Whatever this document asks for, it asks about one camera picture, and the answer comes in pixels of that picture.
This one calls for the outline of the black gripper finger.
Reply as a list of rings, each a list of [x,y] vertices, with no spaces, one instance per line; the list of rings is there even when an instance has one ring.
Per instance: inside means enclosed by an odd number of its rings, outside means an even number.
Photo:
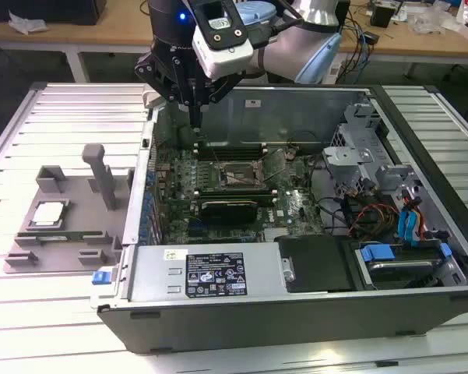
[[[192,85],[180,58],[172,58],[170,65],[157,58],[140,58],[135,74],[169,102],[176,102],[188,110],[189,123],[196,127],[196,106]]]
[[[203,73],[195,80],[195,126],[202,124],[202,107],[218,103],[241,82],[241,74],[235,73],[216,80]]]

